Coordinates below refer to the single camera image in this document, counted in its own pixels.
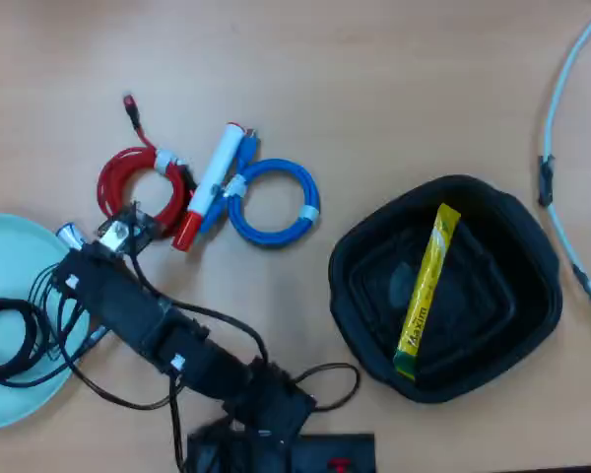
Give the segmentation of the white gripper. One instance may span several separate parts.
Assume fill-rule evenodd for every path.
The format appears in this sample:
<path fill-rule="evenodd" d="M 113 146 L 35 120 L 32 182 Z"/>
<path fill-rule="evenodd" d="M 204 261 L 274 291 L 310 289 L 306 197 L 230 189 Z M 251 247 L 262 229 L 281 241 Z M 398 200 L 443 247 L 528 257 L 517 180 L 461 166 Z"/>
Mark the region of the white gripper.
<path fill-rule="evenodd" d="M 157 239 L 158 221 L 144 219 L 139 203 L 132 201 L 122 207 L 121 221 L 107 220 L 98 228 L 97 237 L 109 251 L 125 254 L 129 251 L 129 238 L 131 246 L 148 246 Z"/>

